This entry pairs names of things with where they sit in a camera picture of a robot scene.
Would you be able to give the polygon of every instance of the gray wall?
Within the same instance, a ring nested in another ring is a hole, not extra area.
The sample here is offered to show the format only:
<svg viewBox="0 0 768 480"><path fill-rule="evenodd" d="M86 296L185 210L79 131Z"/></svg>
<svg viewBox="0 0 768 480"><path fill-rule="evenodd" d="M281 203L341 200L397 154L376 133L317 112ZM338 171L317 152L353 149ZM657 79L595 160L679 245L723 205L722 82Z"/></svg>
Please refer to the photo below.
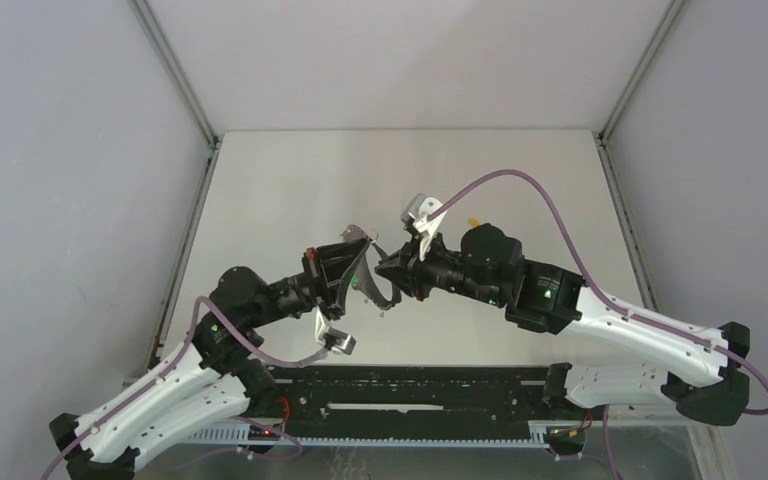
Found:
<svg viewBox="0 0 768 480"><path fill-rule="evenodd" d="M669 0L162 0L217 131L599 128Z"/></svg>
<svg viewBox="0 0 768 480"><path fill-rule="evenodd" d="M182 105L124 0L0 1L0 479L147 358L205 164Z"/></svg>
<svg viewBox="0 0 768 480"><path fill-rule="evenodd" d="M768 2L691 2L611 145L663 310L749 325L768 375ZM768 478L768 417L726 438Z"/></svg>

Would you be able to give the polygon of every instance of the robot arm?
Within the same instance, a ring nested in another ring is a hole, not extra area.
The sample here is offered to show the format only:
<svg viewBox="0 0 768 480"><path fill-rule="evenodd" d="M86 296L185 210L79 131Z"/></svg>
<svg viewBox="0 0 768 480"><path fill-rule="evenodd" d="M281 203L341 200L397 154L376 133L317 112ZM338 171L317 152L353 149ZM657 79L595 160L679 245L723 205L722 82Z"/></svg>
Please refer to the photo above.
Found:
<svg viewBox="0 0 768 480"><path fill-rule="evenodd" d="M369 244L364 237L310 248L301 273L272 284L247 267L231 268L210 301L255 347L263 344L255 329L280 319L316 309L322 322L336 320L345 313L352 274ZM318 326L316 333L326 349L350 353L354 346L351 336L330 325ZM274 380L260 360L249 358L252 353L241 348L213 312L205 315L187 340L116 398L84 415L64 413L50 423L70 477L130 480L195 431L233 415L268 412L274 405Z"/></svg>
<svg viewBox="0 0 768 480"><path fill-rule="evenodd" d="M591 408L610 403L675 404L683 415L713 425L732 425L749 401L749 379L714 348L698 345L634 319L634 313L692 332L712 347L745 357L749 330L730 323L719 329L691 325L623 302L621 315L605 306L577 273L528 260L519 240L484 224L466 232L461 251L448 250L436 233L443 215L434 198L417 196L402 221L412 239L375 268L417 300L434 288L505 309L518 327L554 335L589 335L633 352L632 366L553 365L546 396Z"/></svg>

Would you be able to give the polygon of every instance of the white tabletop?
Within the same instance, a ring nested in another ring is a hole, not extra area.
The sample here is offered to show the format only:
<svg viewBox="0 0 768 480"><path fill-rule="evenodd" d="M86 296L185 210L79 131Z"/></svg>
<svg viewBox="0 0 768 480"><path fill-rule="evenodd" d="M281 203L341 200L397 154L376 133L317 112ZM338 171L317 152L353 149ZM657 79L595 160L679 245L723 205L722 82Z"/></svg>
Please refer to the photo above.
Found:
<svg viewBox="0 0 768 480"><path fill-rule="evenodd" d="M549 191L602 288L633 303L640 294L593 137L587 130L377 130L231 132L198 224L166 339L185 335L192 305L222 273L246 265L267 283L301 271L305 248L340 241L350 223L378 232L388 252L408 240L399 215L417 193L447 200L470 181L517 168ZM533 260L576 270L548 208L517 178L491 181L458 203L441 227L458 249L468 219L522 241ZM370 250L370 266L377 256ZM379 285L385 295L389 287ZM596 340L518 329L504 310L434 290L404 298L382 318L349 291L336 327L357 338L349 357L325 363L546 365L628 359ZM258 330L263 350L297 360L315 351L313 314Z"/></svg>

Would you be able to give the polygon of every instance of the purple cable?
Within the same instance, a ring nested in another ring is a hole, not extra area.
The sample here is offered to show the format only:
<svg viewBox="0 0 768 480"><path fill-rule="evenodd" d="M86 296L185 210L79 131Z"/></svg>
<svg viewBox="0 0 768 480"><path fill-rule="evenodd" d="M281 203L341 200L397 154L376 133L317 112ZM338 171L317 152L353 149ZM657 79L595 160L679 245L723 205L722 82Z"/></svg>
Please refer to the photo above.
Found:
<svg viewBox="0 0 768 480"><path fill-rule="evenodd" d="M668 333L672 333L673 335L676 335L678 337L681 337L685 340L689 340L697 345L702 345L704 348L711 349L713 347L713 350L725 355L730 360L733 360L738 365L745 367L746 370L749 371L756 379L758 379L758 382L761 383L761 386L764 387L764 390L767 391L768 395L768 379L766 376L764 376L763 373L761 373L760 370L755 368L754 365L752 365L748 360L744 359L740 355L723 348L719 345L712 346L711 342L702 338L697 337L696 335L693 335L692 333L685 332L683 330L679 330L673 326L665 325L661 322L658 322L657 320L651 319L649 317L646 317L644 315L640 315L638 313L632 313L631 315L628 314L628 309L623 308L613 301L611 301L610 298L608 298L607 295L605 295L605 292L602 291L601 288L599 288L596 285L596 282L593 281L593 277L590 275L590 272L585 268L584 262L581 260L581 256L578 254L578 250L576 250L575 245L572 243L572 238L570 238L569 232L567 231L566 225L564 225L564 221L561 220L561 214L558 213L558 209L555 206L555 202L552 201L551 197L549 197L549 193L546 192L546 189L543 188L540 183L534 179L531 175L528 175L525 172L521 172L519 170L514 169L503 169L503 170L496 170L495 172L490 172L487 175L484 175L483 177L479 178L478 180L475 180L474 182L467 185L463 190L458 192L454 197L449 199L446 203L443 204L440 208L432 212L430 215L428 215L428 221L434 220L435 218L439 217L443 212L448 210L452 207L455 203L457 203L460 199L465 197L467 194L469 194L471 191L475 190L476 187L479 185L487 182L488 180L492 180L496 177L502 177L505 175L513 175L515 177L519 177L526 182L530 183L532 187L534 187L538 193L540 193L540 196L543 197L543 200L546 202L546 205L549 207L549 210L552 211L552 216L555 218L555 223L558 225L558 229L561 231L561 235L564 237L564 242L567 244L567 248L569 249L570 254L572 255L573 260L575 261L576 266L581 271L581 275L584 277L584 279L587 281L587 285L590 287L590 289L593 291L593 294L596 295L599 300L602 301L602 303L605 304L608 308L611 310L619 313L620 315L624 317L633 318L634 320L637 320L638 322L648 325L653 328L657 328L659 330L663 330ZM768 407L767 408L747 408L744 410L744 413L747 415L768 415Z"/></svg>
<svg viewBox="0 0 768 480"><path fill-rule="evenodd" d="M290 453L290 454L287 454L287 455L264 455L262 453L252 452L252 451L250 451L248 449L245 449L243 447L223 447L223 448L217 448L215 450L211 450L211 451L209 451L207 453L199 455L198 457L196 457L196 458L194 458L192 460L189 460L187 462L184 462L184 463L182 463L180 465L175 465L174 467L168 467L168 468L159 468L159 469L155 469L154 471L160 472L160 473L177 472L178 470L183 470L183 469L185 469L187 467L195 465L196 463L199 463L202 460L206 460L206 459L208 459L210 457L214 457L216 455L221 455L221 454L224 454L224 453L245 453L246 455L251 455L251 456L254 456L254 457L262 458L264 460L292 460L292 459L298 457L299 455L301 455L302 452L304 451L304 447L302 447L302 444L295 437L293 437L292 435L289 435L287 433L284 433L282 430L279 430L279 429L273 428L273 427L267 427L266 425L260 424L260 423L258 423L256 421L254 421L254 420L252 420L250 418L246 418L246 417L231 417L231 418L234 418L236 420L241 420L243 422L246 422L249 425L253 425L253 426L255 426L255 427L257 427L257 428L259 428L259 429L261 429L263 431L267 431L268 430L268 431L272 431L272 432L277 433L279 437L281 437L281 438L289 441L293 445L295 445L296 446L296 451L294 453Z"/></svg>
<svg viewBox="0 0 768 480"><path fill-rule="evenodd" d="M322 360L326 356L328 356L328 350L321 349L318 352L314 353L313 355L310 355L309 357L305 357L299 361L296 362L288 362L286 360L279 360L272 355L269 355L268 353L264 353L259 348L257 348L253 343L251 343L245 336L243 336L242 333L239 332L236 328L234 328L234 324L231 323L230 320L228 320L228 317L225 316L224 313L222 313L219 308L207 297L199 297L199 300L207 305L207 308L210 309L211 313L213 313L216 316L216 319L219 320L219 323L222 324L223 327L225 327L226 330L233 336L238 342L240 342L244 347L246 347L254 356L260 358L264 362L270 364L270 365L277 365L279 367L284 368L303 368L308 365L313 364L316 361Z"/></svg>
<svg viewBox="0 0 768 480"><path fill-rule="evenodd" d="M299 368L299 367L306 367L316 362L317 360L325 358L325 356L327 355L327 350L323 349L297 362L287 362L284 360L279 360L266 353L263 353L254 344L249 342L246 339L246 337L244 337L236 328L234 328L234 325L228 320L228 317L226 317L225 314L223 314L222 311L220 311L219 308L212 301L210 301L209 298L201 296L196 299L195 305L193 305L193 317L190 320L190 329L187 331L187 336L186 338L184 338L184 342L180 350L178 350L178 353L175 354L175 357L172 359L172 361L169 362L169 365L167 365L163 370L160 371L160 374L158 375L159 378L165 379L166 375L168 375L169 372L175 369L178 363L181 362L181 358L184 357L184 354L186 353L187 348L190 346L190 344L193 343L193 337L196 334L196 325L198 324L199 307L202 304L207 306L208 309L210 309L210 311L216 316L216 318L219 319L220 323L222 323L222 325L231 333L231 335L235 339L237 339L238 342L240 342L244 347L246 347L250 352L252 352L252 354L254 354L255 356L265 361L268 361L270 363L273 363L275 365L285 367L285 368ZM111 408L106 414L102 415L101 418L93 422L90 428L86 429L83 433L75 437L75 440L72 440L72 442L69 445L67 445L66 448L64 448L60 453L58 453L57 456L54 457L54 460L52 460L51 463L48 464L48 467L46 467L45 471L40 477L40 480L48 480L48 478L51 476L52 473L54 473L54 469L57 468L60 462L62 462L72 450L74 450L78 445L80 445L81 442L86 440L87 437L90 436L90 433L94 428L99 428L105 423L107 423L111 418L113 418L113 416L115 416L117 413L127 408L128 405L134 403L138 398L144 395L147 391L151 390L151 388L155 384L156 382L146 383L145 385L143 385L142 387L134 391L134 393L129 395L128 398L122 401L122 403ZM290 441L298 445L299 447L301 446L301 444L299 444L298 441L295 440L295 438L292 438Z"/></svg>
<svg viewBox="0 0 768 480"><path fill-rule="evenodd" d="M610 405L605 405L605 409L602 410L602 436L605 439L605 456L608 457L608 468L611 469L611 475L614 476L614 480L623 480L620 471L617 470L617 464L614 463L614 451L611 449L611 437L608 434L608 409Z"/></svg>

